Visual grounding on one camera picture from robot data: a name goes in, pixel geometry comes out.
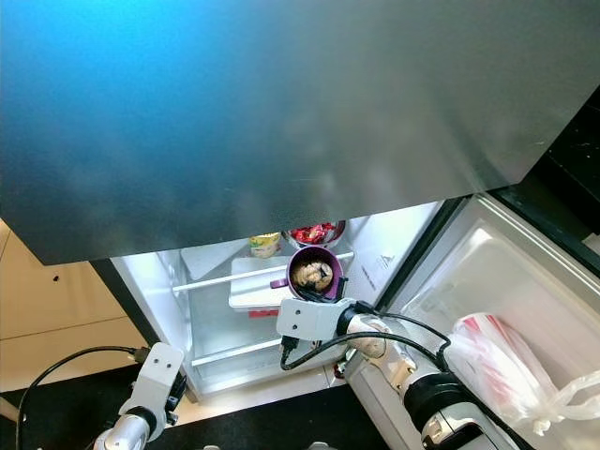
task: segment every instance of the beige wall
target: beige wall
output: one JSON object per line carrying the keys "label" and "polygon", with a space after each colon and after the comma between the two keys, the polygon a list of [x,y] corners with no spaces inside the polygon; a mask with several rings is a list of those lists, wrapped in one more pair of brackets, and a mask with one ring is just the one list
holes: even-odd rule
{"label": "beige wall", "polygon": [[[138,347],[143,339],[88,262],[43,266],[0,220],[0,392],[25,387],[43,369],[96,345]],[[130,364],[97,353],[48,381]]]}

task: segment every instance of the refrigerator door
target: refrigerator door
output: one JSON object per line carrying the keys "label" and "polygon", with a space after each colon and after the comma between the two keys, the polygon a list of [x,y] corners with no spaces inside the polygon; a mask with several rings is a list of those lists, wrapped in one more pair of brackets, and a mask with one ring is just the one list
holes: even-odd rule
{"label": "refrigerator door", "polygon": [[[489,196],[473,197],[457,213],[390,311],[444,333],[467,314],[496,314],[523,336],[559,388],[600,368],[600,281]],[[406,326],[436,348],[436,339]],[[355,356],[347,379],[392,448],[422,449],[420,432],[377,369]],[[600,443],[597,421],[564,420],[543,438],[530,427],[518,431],[535,448],[592,450]]]}
{"label": "refrigerator door", "polygon": [[2,217],[43,263],[516,183],[592,93],[594,1],[5,0]]}

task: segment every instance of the white plastic bag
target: white plastic bag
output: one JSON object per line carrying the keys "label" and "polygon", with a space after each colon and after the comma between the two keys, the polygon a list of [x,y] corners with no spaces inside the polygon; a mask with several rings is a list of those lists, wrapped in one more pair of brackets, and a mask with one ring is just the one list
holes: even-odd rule
{"label": "white plastic bag", "polygon": [[600,417],[600,395],[568,404],[579,390],[600,385],[600,370],[559,391],[520,335],[491,314],[460,319],[449,337],[450,368],[509,426],[532,423],[543,436],[552,422]]}

